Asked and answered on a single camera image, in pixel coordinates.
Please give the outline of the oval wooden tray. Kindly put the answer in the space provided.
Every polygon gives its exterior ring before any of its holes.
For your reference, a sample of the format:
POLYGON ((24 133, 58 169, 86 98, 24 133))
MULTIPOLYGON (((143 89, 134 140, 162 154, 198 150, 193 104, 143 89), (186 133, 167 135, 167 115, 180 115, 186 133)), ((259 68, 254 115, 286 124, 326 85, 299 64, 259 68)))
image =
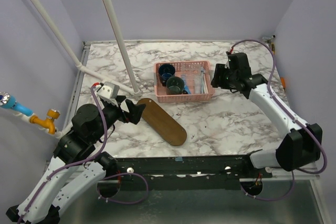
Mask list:
POLYGON ((187 139, 187 132, 153 99, 143 98, 137 105, 145 105, 142 118, 157 134, 172 146, 181 146, 187 139))

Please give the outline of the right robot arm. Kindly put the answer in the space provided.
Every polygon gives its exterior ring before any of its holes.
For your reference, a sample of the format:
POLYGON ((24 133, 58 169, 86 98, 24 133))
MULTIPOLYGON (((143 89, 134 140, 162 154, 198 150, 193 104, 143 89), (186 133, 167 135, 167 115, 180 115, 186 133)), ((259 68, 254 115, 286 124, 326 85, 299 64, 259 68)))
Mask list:
POLYGON ((273 104, 262 86, 252 100, 239 93, 219 91, 208 101, 161 103, 186 130, 182 145, 173 146, 145 120, 137 125, 117 125, 114 137, 117 157, 218 156, 265 152, 275 158, 275 149, 299 125, 273 104))

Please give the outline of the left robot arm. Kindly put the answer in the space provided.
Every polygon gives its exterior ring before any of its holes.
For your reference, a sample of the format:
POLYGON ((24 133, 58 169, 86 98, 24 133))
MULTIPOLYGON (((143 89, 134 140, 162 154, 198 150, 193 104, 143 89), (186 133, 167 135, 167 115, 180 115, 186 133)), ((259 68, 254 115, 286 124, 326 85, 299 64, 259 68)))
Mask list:
POLYGON ((95 144, 108 137, 116 121, 138 124, 144 104, 126 100, 127 111, 104 102, 82 105, 72 127, 59 140, 49 166, 37 186, 20 205, 6 215, 16 223, 58 223, 66 209, 89 187, 118 172, 116 160, 95 144))

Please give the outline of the dark green mug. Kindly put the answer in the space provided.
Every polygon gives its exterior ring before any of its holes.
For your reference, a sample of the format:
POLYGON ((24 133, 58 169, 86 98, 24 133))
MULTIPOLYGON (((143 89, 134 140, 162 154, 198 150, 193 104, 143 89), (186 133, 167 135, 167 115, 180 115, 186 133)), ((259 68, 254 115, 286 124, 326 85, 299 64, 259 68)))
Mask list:
POLYGON ((188 94, 185 90, 185 82, 180 77, 170 77, 166 82, 167 95, 188 94))

